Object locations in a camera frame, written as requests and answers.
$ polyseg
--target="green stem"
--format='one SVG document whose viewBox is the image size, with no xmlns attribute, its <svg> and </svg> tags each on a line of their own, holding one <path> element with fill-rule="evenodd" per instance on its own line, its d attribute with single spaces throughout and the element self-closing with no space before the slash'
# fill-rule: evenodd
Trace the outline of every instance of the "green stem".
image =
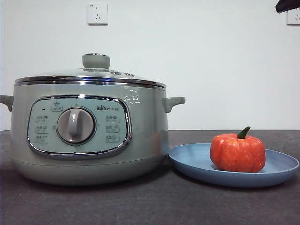
<svg viewBox="0 0 300 225">
<path fill-rule="evenodd" d="M 250 130 L 251 127 L 246 127 L 245 129 L 243 129 L 239 134 L 238 134 L 238 138 L 239 139 L 245 139 L 248 131 Z"/>
</svg>

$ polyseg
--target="rotary knob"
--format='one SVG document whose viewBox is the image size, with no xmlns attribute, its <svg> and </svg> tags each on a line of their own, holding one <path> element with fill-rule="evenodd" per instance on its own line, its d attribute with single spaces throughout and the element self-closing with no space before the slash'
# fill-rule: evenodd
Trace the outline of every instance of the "rotary knob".
<svg viewBox="0 0 300 225">
<path fill-rule="evenodd" d="M 82 143 L 95 130 L 92 115 L 81 108 L 71 108 L 64 111 L 57 121 L 59 136 L 68 143 Z"/>
</svg>

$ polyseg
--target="pot handle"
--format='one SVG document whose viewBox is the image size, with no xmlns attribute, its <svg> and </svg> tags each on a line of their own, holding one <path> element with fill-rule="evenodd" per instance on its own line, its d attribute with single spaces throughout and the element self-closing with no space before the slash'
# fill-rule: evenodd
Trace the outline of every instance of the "pot handle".
<svg viewBox="0 0 300 225">
<path fill-rule="evenodd" d="M 108 69 L 111 59 L 109 56 L 100 53 L 89 53 L 82 56 L 82 64 L 85 68 Z"/>
<path fill-rule="evenodd" d="M 7 105 L 8 110 L 11 112 L 11 108 L 13 107 L 14 96 L 9 95 L 0 95 L 0 103 Z"/>
<path fill-rule="evenodd" d="M 173 106 L 183 104 L 186 102 L 185 97 L 166 97 L 163 98 L 163 106 L 165 109 L 165 113 L 169 113 Z"/>
</svg>

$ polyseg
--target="lid rim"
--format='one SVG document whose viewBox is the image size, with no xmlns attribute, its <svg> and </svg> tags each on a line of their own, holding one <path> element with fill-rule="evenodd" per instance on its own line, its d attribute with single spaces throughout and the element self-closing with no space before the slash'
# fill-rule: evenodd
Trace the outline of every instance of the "lid rim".
<svg viewBox="0 0 300 225">
<path fill-rule="evenodd" d="M 99 76 L 70 76 L 70 75 L 53 75 L 53 76 L 29 76 L 15 80 L 15 84 L 31 81 L 99 81 L 99 82 L 122 82 L 122 83 L 134 83 L 134 84 L 147 84 L 151 86 L 157 86 L 166 88 L 164 83 L 147 81 L 143 79 L 130 79 L 130 78 L 117 78 L 117 77 L 99 77 Z"/>
</svg>

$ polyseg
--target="gray table surface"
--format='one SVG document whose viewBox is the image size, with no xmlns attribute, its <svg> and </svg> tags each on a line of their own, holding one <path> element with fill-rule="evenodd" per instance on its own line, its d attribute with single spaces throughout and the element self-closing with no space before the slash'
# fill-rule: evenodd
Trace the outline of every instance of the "gray table surface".
<svg viewBox="0 0 300 225">
<path fill-rule="evenodd" d="M 170 131 L 170 146 L 210 143 L 226 131 Z M 300 159 L 300 131 L 250 131 L 267 149 Z M 297 225 L 300 171 L 264 188 L 222 187 L 177 172 L 170 159 L 139 178 L 89 187 L 28 180 L 9 159 L 9 131 L 1 132 L 1 225 Z"/>
</svg>

